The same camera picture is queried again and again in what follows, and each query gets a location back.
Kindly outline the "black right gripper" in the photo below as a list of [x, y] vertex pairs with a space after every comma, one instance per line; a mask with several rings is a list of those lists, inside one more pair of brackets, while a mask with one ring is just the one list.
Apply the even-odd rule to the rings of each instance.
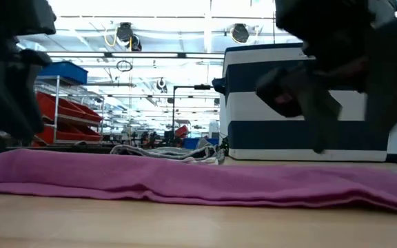
[[[334, 143], [342, 105], [330, 89], [364, 90], [365, 42], [374, 30], [369, 0], [275, 0], [276, 25], [303, 42], [313, 60], [276, 68], [256, 82], [256, 95], [281, 116], [302, 116], [322, 154]], [[367, 44], [365, 120], [387, 135], [397, 124], [397, 19], [379, 27]]]

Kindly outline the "grey white-checked towel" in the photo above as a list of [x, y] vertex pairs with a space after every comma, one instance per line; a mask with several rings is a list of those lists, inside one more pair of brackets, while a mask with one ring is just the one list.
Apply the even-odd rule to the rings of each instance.
[[225, 160], [224, 150], [217, 145], [211, 144], [205, 138], [200, 138], [193, 149], [180, 147], [143, 149], [131, 145], [117, 145], [112, 148], [110, 154], [164, 158], [183, 163], [207, 163], [213, 165], [220, 165]]

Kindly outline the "magenta towel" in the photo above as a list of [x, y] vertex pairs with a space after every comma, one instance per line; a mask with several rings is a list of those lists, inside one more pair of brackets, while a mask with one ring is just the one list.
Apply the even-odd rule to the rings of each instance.
[[216, 206], [373, 205], [397, 211], [397, 172], [16, 149], [0, 153], [0, 193]]

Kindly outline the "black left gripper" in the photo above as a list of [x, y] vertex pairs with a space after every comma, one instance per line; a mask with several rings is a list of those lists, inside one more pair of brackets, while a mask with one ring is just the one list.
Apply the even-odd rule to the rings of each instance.
[[0, 63], [0, 130], [14, 138], [31, 140], [44, 130], [34, 82], [51, 64], [45, 52], [18, 48], [18, 37], [55, 34], [56, 19], [48, 0], [0, 0], [0, 60], [23, 62]]

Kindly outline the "navy white striped basket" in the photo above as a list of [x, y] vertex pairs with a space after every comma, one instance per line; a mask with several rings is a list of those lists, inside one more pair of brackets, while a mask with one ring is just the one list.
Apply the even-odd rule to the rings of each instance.
[[257, 97], [256, 81], [275, 68], [290, 69], [307, 57], [299, 43], [227, 48], [223, 77], [214, 82], [221, 95], [221, 128], [230, 157], [260, 161], [384, 161], [388, 136], [373, 136], [364, 122], [366, 96], [339, 88], [330, 94], [343, 106], [338, 138], [322, 154], [301, 117], [285, 118]]

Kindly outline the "metal shelf rack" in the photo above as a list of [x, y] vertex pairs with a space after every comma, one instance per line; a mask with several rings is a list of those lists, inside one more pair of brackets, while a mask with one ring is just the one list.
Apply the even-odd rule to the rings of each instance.
[[[105, 102], [103, 96], [95, 92], [88, 91], [85, 85], [79, 85], [78, 83], [70, 79], [65, 79], [60, 76], [38, 76], [34, 83], [34, 86], [36, 93], [43, 92], [46, 94], [50, 94], [52, 96], [56, 96], [56, 107], [55, 107], [56, 113], [54, 115], [54, 119], [50, 120], [46, 116], [42, 115], [42, 120], [44, 125], [48, 123], [57, 126], [58, 122], [86, 124], [89, 125], [94, 131], [98, 132], [101, 135], [101, 140], [102, 140], [103, 119], [100, 123], [95, 123], [94, 121], [88, 121], [81, 118], [75, 118], [75, 117], [58, 114], [57, 105], [59, 103], [59, 99], [62, 98], [68, 101], [72, 101], [74, 103], [85, 105], [94, 112], [96, 112], [97, 110], [102, 111]], [[86, 145], [98, 145], [101, 143], [101, 141], [98, 143], [93, 143], [93, 142], [88, 143], [84, 141], [79, 141], [77, 143], [64, 143], [64, 144], [55, 144], [55, 145], [44, 145], [33, 141], [32, 145], [34, 147], [45, 147], [45, 146], [60, 146], [60, 145], [76, 145], [78, 143], [82, 143]]]

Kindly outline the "blue floor crate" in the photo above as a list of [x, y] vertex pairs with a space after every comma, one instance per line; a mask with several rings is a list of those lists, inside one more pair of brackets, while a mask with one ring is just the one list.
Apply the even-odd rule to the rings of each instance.
[[[184, 138], [183, 139], [183, 148], [185, 149], [195, 149], [198, 145], [201, 138]], [[218, 138], [207, 138], [206, 141], [212, 145], [218, 145]]]

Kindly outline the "black table frame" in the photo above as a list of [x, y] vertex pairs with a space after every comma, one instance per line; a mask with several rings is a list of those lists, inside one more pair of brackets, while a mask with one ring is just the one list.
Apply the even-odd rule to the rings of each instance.
[[[84, 146], [6, 147], [6, 148], [0, 148], [0, 153], [8, 152], [14, 149], [33, 149], [38, 151], [73, 152], [73, 153], [90, 153], [90, 154], [110, 153], [110, 148], [108, 147], [84, 147]], [[397, 164], [397, 154], [388, 154], [385, 162]]]

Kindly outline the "blue storage bin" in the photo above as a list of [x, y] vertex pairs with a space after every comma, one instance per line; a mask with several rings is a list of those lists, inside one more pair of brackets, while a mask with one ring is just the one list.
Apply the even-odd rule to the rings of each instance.
[[88, 71], [69, 61], [51, 63], [40, 71], [39, 76], [60, 76], [79, 85], [88, 82]]

